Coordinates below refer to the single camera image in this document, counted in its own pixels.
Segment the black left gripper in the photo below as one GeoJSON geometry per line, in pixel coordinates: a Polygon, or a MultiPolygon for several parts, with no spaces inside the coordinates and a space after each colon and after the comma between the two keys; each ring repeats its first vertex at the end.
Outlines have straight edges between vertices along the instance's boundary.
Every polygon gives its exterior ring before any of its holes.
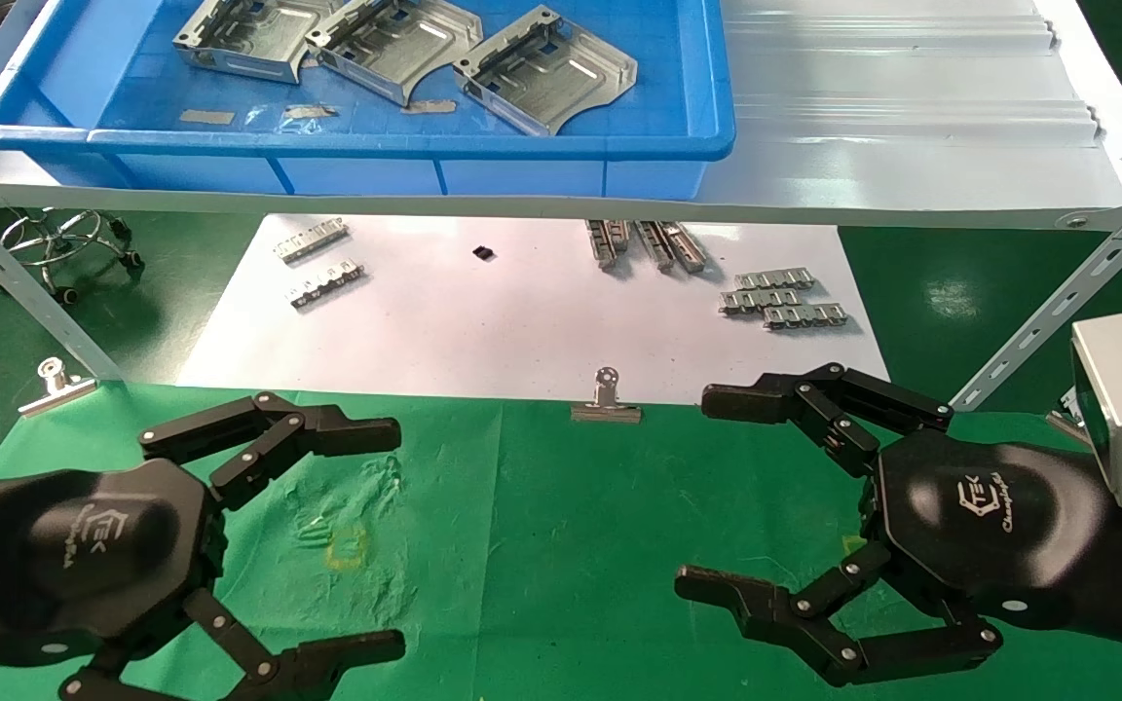
{"type": "Polygon", "coordinates": [[[93,655],[61,700],[173,700],[121,675],[130,658],[197,624],[243,671],[226,700],[329,700],[349,670],[404,656],[404,634],[263,647],[208,590],[227,546],[221,507],[241,509],[304,456],[401,444],[397,419],[351,419],[334,404],[257,393],[142,430],[150,461],[132,469],[0,479],[0,666],[93,655]],[[182,467],[232,448],[209,488],[182,467]]]}

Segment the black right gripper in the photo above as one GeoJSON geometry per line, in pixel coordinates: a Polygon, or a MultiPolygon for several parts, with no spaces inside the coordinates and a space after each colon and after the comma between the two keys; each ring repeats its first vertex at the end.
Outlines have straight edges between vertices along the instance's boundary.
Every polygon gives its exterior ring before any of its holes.
{"type": "Polygon", "coordinates": [[[830,686],[980,667],[1003,639],[978,615],[1029,629],[1112,629],[1103,539],[1113,498],[1089,456],[962,442],[940,433],[950,405],[838,363],[762,373],[745,387],[709,385],[700,412],[791,423],[847,476],[870,476],[881,544],[868,542],[798,593],[692,565],[674,575],[675,594],[728,609],[744,639],[793,651],[830,686]],[[880,451],[861,419],[904,439],[880,451]],[[839,630],[833,616],[881,580],[944,625],[863,639],[839,630]]]}

